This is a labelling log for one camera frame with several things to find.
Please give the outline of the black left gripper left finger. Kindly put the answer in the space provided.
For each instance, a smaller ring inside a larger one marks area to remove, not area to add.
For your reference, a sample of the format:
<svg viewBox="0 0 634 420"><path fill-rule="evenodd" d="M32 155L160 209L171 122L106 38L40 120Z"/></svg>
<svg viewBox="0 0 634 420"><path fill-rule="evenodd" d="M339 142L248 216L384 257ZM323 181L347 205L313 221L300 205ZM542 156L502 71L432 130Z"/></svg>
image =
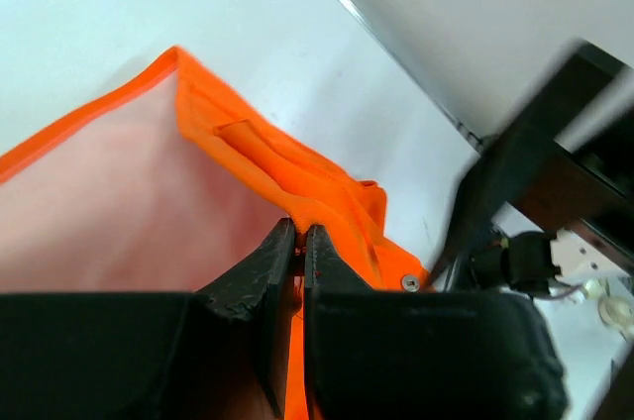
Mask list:
<svg viewBox="0 0 634 420"><path fill-rule="evenodd" d="M295 227L195 292L1 298L5 419L279 419Z"/></svg>

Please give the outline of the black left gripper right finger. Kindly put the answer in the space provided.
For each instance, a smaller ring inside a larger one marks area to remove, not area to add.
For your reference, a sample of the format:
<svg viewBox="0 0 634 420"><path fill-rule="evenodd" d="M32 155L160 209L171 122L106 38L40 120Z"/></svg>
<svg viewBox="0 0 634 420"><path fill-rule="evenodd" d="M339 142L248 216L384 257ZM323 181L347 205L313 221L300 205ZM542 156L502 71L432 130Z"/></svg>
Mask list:
<svg viewBox="0 0 634 420"><path fill-rule="evenodd" d="M305 257L313 419L560 419L564 369L534 304L493 292L375 290L321 226Z"/></svg>

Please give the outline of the orange jacket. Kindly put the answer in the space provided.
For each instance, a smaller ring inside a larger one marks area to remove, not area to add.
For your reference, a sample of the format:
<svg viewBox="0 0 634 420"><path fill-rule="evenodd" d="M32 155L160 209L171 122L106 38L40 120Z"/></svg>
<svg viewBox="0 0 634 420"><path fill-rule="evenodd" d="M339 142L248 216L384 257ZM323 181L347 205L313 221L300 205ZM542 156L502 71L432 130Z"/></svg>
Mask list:
<svg viewBox="0 0 634 420"><path fill-rule="evenodd" d="M261 116L180 48L1 158L1 298L195 292L295 227L284 414L304 392L306 239L321 226L371 288L419 260L384 233L387 199Z"/></svg>

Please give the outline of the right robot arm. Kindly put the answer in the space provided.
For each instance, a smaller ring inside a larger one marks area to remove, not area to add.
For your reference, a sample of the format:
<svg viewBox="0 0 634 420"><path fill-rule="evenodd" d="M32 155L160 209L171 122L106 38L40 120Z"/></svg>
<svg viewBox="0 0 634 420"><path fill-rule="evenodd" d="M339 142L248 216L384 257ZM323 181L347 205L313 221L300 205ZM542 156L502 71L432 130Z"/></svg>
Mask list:
<svg viewBox="0 0 634 420"><path fill-rule="evenodd" d="M563 229L633 272L633 112L574 151L556 141L627 68L588 41L573 45L462 178L445 242L421 286L446 273L451 289L544 295L563 272L552 249Z"/></svg>

